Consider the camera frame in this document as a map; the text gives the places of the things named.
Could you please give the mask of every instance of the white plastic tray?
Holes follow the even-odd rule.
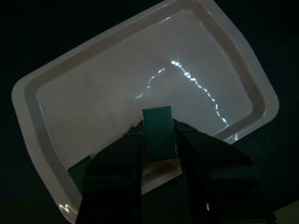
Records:
[[[14,88],[23,137],[51,196],[75,222],[71,168],[109,146],[142,109],[173,116],[230,144],[277,115],[278,99],[256,54],[212,0],[169,0],[98,35]],[[145,192],[181,174],[151,164]]]

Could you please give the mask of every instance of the dark green object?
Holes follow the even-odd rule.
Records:
[[[150,108],[145,114],[145,140],[150,161],[177,158],[171,107]]]
[[[79,188],[81,193],[82,193],[85,172],[87,170],[87,167],[90,166],[90,162],[91,157],[86,157],[69,169],[73,181],[77,187]]]

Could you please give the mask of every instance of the black background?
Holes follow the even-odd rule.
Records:
[[[0,223],[69,223],[34,168],[11,93],[15,83],[158,0],[0,1]],[[299,199],[298,3],[217,0],[244,33],[274,86],[281,109],[273,122],[236,146],[257,161],[261,189],[274,209]],[[183,179],[145,199],[145,223],[190,223]]]

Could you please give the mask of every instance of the green plastic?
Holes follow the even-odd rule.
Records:
[[[177,158],[173,108],[150,108],[145,114],[147,158],[159,161]]]

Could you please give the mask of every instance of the tray rim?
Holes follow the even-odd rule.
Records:
[[[97,42],[99,42],[103,38],[109,37],[115,31],[126,29],[138,19],[146,18],[147,15],[159,11],[162,8],[167,7],[170,4],[174,4],[177,2],[198,2],[204,6],[205,10],[213,16],[213,19],[220,24],[224,31],[230,34],[230,38],[234,41],[238,51],[242,54],[242,57],[245,58],[245,61],[248,63],[248,69],[254,77],[254,80],[257,81],[257,86],[260,88],[261,94],[265,97],[266,100],[265,113],[261,119],[258,119],[258,121],[253,122],[250,126],[248,126],[242,131],[238,132],[238,139],[241,139],[245,135],[248,135],[262,125],[269,123],[277,116],[280,102],[276,91],[272,87],[270,81],[265,74],[264,68],[258,62],[258,58],[237,26],[232,23],[230,19],[228,18],[228,16],[222,12],[220,6],[214,3],[214,1],[166,0],[149,10],[143,11],[142,13],[131,17],[127,21],[114,26],[107,31],[102,32],[95,38],[90,39],[86,43],[83,43],[82,45],[75,47],[71,51],[65,53],[58,59],[55,59],[47,65],[37,69],[29,75],[26,75],[15,84],[13,92],[14,107],[15,112],[18,114],[18,120],[22,126],[23,138],[26,141],[27,150],[30,152],[33,162],[41,176],[45,177],[45,175],[49,175],[49,180],[47,178],[42,178],[43,182],[51,192],[51,196],[54,197],[54,200],[62,210],[62,213],[70,222],[75,222],[78,216],[78,210],[81,207],[79,190],[71,180],[69,173],[65,171],[59,171],[59,169],[66,170],[59,155],[57,153],[55,153],[57,157],[55,155],[51,154],[46,155],[45,150],[42,150],[42,143],[38,140],[37,128],[34,127],[34,118],[31,117],[29,104],[26,103],[27,95],[29,94],[34,95],[35,93],[33,93],[31,91],[27,93],[26,91],[29,90],[29,87],[31,85],[34,85],[35,87],[41,85],[39,82],[35,82],[35,78],[39,77],[39,75],[42,75],[43,73],[46,73],[53,67],[57,67],[65,60],[69,60],[74,55],[85,51],[87,48],[93,47]],[[225,140],[233,144],[238,139],[236,136],[232,136]],[[53,169],[51,166],[53,161],[55,161],[55,165],[59,166],[55,169]]]

